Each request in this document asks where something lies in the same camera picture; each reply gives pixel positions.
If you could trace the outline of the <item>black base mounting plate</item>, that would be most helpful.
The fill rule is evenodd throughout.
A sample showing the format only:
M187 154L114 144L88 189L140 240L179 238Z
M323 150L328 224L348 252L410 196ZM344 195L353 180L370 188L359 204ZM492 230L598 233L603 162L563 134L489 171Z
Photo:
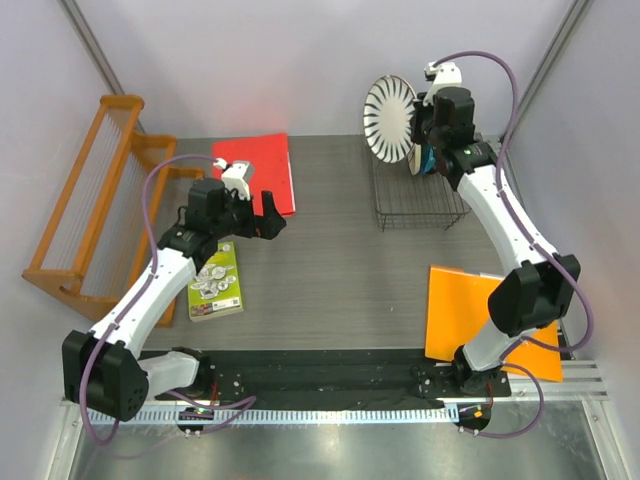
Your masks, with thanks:
M451 365L421 349L208 350L204 380L180 392L222 405L255 396L262 410L344 411L438 408L511 395L504 372L462 390Z

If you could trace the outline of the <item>white blue striped plate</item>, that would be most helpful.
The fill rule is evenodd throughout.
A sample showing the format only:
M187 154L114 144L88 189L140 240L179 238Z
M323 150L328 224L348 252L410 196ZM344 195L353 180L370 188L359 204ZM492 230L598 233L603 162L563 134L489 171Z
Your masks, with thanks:
M366 94L363 107L365 142L380 161L394 164L413 149L411 119L416 94L402 77L385 75Z

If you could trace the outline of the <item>green booklet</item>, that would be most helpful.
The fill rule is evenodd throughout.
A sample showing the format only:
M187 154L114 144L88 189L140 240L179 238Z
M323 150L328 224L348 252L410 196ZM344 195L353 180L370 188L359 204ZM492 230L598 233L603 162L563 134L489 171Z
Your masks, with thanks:
M220 242L187 289L188 314L201 322L244 311L236 249L232 241Z

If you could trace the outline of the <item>red folder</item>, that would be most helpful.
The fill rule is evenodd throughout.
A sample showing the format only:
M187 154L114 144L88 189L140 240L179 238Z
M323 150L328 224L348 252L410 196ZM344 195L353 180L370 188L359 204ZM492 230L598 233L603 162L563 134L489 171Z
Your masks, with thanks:
M249 181L254 212L263 214L261 193L270 191L283 217L295 214L289 142L286 133L235 138L214 142L212 156L229 163L248 161L254 168Z

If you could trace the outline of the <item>blue polka dot plate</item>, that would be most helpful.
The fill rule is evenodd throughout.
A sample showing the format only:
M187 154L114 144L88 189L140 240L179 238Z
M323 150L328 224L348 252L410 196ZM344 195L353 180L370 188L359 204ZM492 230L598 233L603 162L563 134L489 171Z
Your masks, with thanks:
M430 175L437 172L436 151L433 146L429 144L421 145L419 160L419 173L421 175Z

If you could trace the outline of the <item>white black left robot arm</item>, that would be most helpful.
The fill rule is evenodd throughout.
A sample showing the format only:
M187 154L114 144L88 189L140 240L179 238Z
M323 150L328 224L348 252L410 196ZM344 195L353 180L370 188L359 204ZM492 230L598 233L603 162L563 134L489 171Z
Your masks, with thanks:
M176 347L142 358L141 350L176 296L231 235L274 239L285 228L273 195L261 194L262 212L222 181L196 181L179 217L160 238L150 264L101 321L82 333L72 331L62 344L66 399L119 421L131 420L143 403L182 390L193 399L213 385L211 360L194 349Z

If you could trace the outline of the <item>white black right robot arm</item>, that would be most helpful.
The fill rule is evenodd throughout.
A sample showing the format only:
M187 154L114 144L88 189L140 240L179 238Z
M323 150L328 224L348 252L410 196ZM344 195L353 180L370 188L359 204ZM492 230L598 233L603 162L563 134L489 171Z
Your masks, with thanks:
M475 132L475 103L468 89L445 87L413 102L412 141L471 207L492 241L505 277L488 298L488 319L453 357L451 380L472 395L493 380L505 357L525 337L568 311L581 266L561 255L535 229L514 197L497 155Z

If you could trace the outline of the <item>orange folder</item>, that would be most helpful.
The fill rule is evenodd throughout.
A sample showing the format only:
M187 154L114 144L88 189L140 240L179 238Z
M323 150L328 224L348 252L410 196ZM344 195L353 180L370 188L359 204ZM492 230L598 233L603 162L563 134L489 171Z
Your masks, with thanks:
M425 356L450 362L455 350L471 341L489 319L488 298L500 276L431 266L428 275ZM560 354L525 342L506 357L537 379L564 379Z

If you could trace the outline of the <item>orange wooden rack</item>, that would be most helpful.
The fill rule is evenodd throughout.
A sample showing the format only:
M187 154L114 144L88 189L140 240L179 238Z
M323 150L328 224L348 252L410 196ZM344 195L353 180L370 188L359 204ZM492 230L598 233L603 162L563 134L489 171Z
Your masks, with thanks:
M171 135L138 127L144 101L105 95L23 278L92 322L101 320L150 261L146 224L159 236L163 208L197 167L152 169L175 153Z

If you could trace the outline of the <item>cream plate with twig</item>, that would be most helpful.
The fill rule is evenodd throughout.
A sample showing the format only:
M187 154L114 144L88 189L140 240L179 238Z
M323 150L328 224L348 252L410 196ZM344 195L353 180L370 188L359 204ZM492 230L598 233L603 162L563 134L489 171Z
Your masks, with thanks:
M408 166L413 176L418 175L421 169L421 146L414 145L407 158Z

